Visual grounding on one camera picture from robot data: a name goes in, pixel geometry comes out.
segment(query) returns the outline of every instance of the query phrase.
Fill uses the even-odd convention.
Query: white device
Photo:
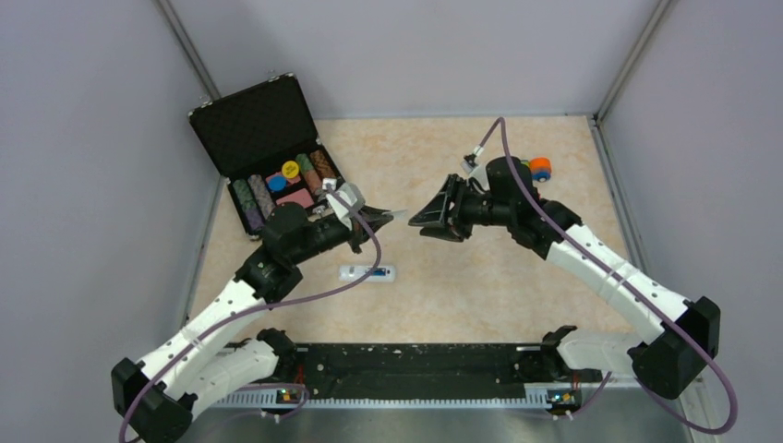
[[[355,281],[372,269],[365,265],[342,265],[340,281]],[[379,265],[365,281],[371,283],[391,283],[397,278],[397,269],[392,265]]]

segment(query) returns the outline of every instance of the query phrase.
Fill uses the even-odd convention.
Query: cable
[[[341,287],[336,288],[336,289],[330,289],[329,291],[326,291],[326,292],[323,292],[323,293],[317,293],[315,295],[310,295],[310,296],[307,296],[307,297],[296,298],[294,300],[287,300],[287,301],[282,301],[282,302],[278,302],[278,303],[270,303],[268,305],[253,306],[253,307],[249,307],[248,309],[245,309],[243,311],[239,311],[239,312],[236,313],[236,315],[224,318],[223,320],[215,323],[214,325],[210,326],[209,328],[207,328],[206,330],[201,332],[201,334],[199,334],[199,336],[197,337],[196,341],[203,341],[204,339],[209,337],[217,329],[220,329],[223,326],[231,323],[232,321],[238,320],[239,318],[246,317],[246,316],[255,314],[257,312],[260,312],[260,311],[265,311],[265,310],[269,310],[269,309],[276,309],[278,307],[285,307],[285,306],[290,306],[290,305],[300,305],[300,304],[307,303],[307,302],[314,302],[316,300],[320,300],[322,298],[326,298],[326,297],[335,295],[337,293],[341,293],[343,291],[347,291],[347,290],[357,286],[359,283],[361,283],[362,281],[366,280],[367,278],[369,278],[372,275],[373,271],[375,271],[378,268],[378,266],[380,265],[380,242],[378,241],[378,237],[372,231],[372,228],[369,227],[369,224],[367,224],[367,222],[361,216],[361,214],[359,214],[359,212],[357,210],[353,209],[351,207],[351,205],[349,205],[345,200],[343,200],[343,198],[341,198],[336,192],[334,192],[334,190],[331,187],[328,188],[326,190],[326,192],[329,193],[329,195],[331,195],[332,197],[334,197],[334,199],[337,200],[338,203],[343,205],[348,210],[348,212],[351,214],[351,217],[353,217],[354,219],[356,219],[357,222],[359,222],[359,224],[362,226],[362,228],[369,235],[369,238],[370,238],[370,240],[372,240],[373,245],[375,245],[375,252],[376,252],[376,254],[375,254],[375,263],[373,263],[373,265],[370,268],[370,270],[366,274],[364,274],[363,276],[359,277],[358,279],[356,279],[354,281],[351,281],[351,282],[347,283],[346,285],[341,286]],[[155,386],[158,383],[158,381],[160,381],[160,379],[163,377],[163,375],[165,375],[169,370],[171,370],[172,367],[174,367],[177,363],[179,363],[179,361],[182,360],[182,358],[185,357],[185,355],[187,355],[187,353],[189,353],[191,350],[193,350],[193,347],[194,347],[193,343],[192,342],[189,343],[185,348],[183,348],[182,351],[180,351],[177,355],[175,355],[175,357],[172,358],[157,374],[155,374],[155,376],[152,377],[150,379],[150,381],[147,382],[146,385],[144,385],[144,388],[142,388],[139,391],[139,393],[136,395],[136,398],[133,399],[133,401],[130,403],[130,406],[127,408],[127,412],[123,416],[123,421],[122,421],[122,424],[120,425],[120,432],[119,432],[119,439],[118,439],[119,443],[136,443],[136,442],[140,441],[140,437],[134,438],[133,440],[130,440],[130,441],[126,441],[125,440],[125,434],[127,432],[127,428],[130,425],[130,417],[132,417],[133,414],[136,412],[136,409],[139,407],[139,403],[141,402],[141,399],[144,398],[144,396],[147,394],[147,392],[149,392],[150,389],[152,389],[152,387]]]
[[[687,425],[691,429],[695,429],[704,434],[713,435],[713,436],[727,433],[734,426],[734,424],[737,423],[737,415],[739,414],[738,411],[739,405],[737,403],[737,392],[735,392],[734,387],[731,386],[729,377],[726,375],[726,373],[723,372],[720,366],[717,365],[715,360],[713,360],[712,357],[710,357],[709,354],[704,349],[702,349],[702,347],[699,346],[699,344],[690,335],[688,335],[688,333],[685,332],[684,329],[682,329],[679,325],[677,325],[677,323],[672,321],[671,318],[668,318],[663,312],[661,312],[661,310],[658,309],[657,306],[655,306],[652,302],[650,302],[650,300],[648,300],[647,297],[645,297],[641,291],[636,289],[636,287],[633,286],[633,284],[623,279],[622,276],[617,272],[615,272],[609,265],[601,261],[598,257],[594,256],[589,250],[587,250],[587,248],[580,245],[579,242],[574,240],[570,235],[568,235],[565,231],[563,231],[563,229],[560,228],[559,225],[555,223],[540,206],[538,206],[538,204],[536,204],[536,201],[533,199],[533,196],[530,195],[530,192],[524,186],[524,183],[522,182],[522,177],[519,176],[519,173],[517,173],[516,171],[516,167],[514,167],[511,150],[509,149],[509,140],[508,137],[506,136],[505,118],[498,117],[498,119],[495,120],[495,123],[493,123],[492,127],[489,128],[489,131],[481,140],[479,146],[484,147],[484,145],[487,143],[487,140],[489,140],[489,138],[492,136],[492,133],[495,132],[495,128],[498,125],[500,125],[500,139],[503,144],[503,152],[506,157],[506,162],[509,164],[509,170],[511,171],[514,181],[522,190],[522,193],[524,194],[524,198],[527,200],[530,206],[533,207],[533,209],[538,213],[541,219],[547,222],[547,224],[551,226],[552,229],[555,230],[555,232],[557,232],[564,240],[566,240],[574,248],[576,248],[576,250],[581,252],[582,255],[588,257],[593,263],[596,264],[596,266],[604,270],[606,273],[610,273],[615,280],[621,281],[621,284],[625,289],[627,289],[636,298],[638,298],[643,305],[645,305],[650,311],[652,311],[653,314],[658,316],[658,318],[660,318],[666,324],[666,326],[668,326],[671,330],[677,333],[677,335],[679,335],[683,340],[685,340],[685,342],[688,343],[688,345],[690,345],[696,351],[696,353],[699,354],[699,356],[715,372],[717,378],[720,380],[720,383],[723,385],[723,388],[726,390],[726,394],[729,396],[729,417],[727,417],[726,423],[724,423],[721,427],[717,427],[717,428],[703,427],[701,425],[697,425],[693,422],[690,422],[687,418],[679,415],[671,407],[669,407],[666,403],[664,403],[663,399],[658,397],[654,392],[649,390],[640,382],[639,384],[642,385],[642,389],[644,389],[644,391],[647,392],[647,394],[649,394],[650,397],[656,403],[658,403],[658,405],[660,405],[668,413],[674,416],[677,420],[679,420],[684,425]],[[607,373],[607,377],[601,383],[602,386],[600,388],[602,388],[603,385],[606,384],[609,374],[610,373]],[[590,398],[590,401],[588,401],[580,409],[580,411],[584,410],[584,407],[587,406],[587,404],[589,404],[592,401],[592,399],[598,394],[599,391],[600,389],[597,390],[595,394],[593,394],[593,396]]]

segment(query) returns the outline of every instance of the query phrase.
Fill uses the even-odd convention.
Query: stack of poker chips
[[[326,155],[322,150],[317,150],[310,154],[310,160],[313,161],[313,165],[316,167],[319,175],[323,178],[337,178],[337,174],[329,165],[329,161],[326,160]]]
[[[319,196],[323,189],[321,189],[321,181],[318,173],[316,173],[313,163],[306,154],[299,154],[296,156],[296,164],[299,165],[299,171],[302,176],[305,177],[305,183],[314,195]]]
[[[259,205],[256,203],[253,191],[245,180],[235,180],[231,186],[234,188],[236,198],[239,200],[242,211],[245,212],[247,226],[250,227],[250,231],[252,232],[258,231],[264,225],[264,221],[261,219]]]
[[[256,200],[261,207],[261,214],[264,215],[264,218],[268,218],[274,209],[274,201],[264,185],[264,179],[260,175],[251,175],[247,182],[250,183],[250,189],[252,189],[253,195],[256,196]]]

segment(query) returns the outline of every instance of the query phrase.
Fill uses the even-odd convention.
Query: blue lid
[[[286,180],[282,175],[275,175],[268,183],[272,191],[282,191],[287,184],[288,180]]]

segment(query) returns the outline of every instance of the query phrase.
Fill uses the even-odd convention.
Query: yellow lid
[[[299,165],[294,161],[288,161],[283,163],[283,169],[281,170],[283,177],[294,178],[299,175]]]

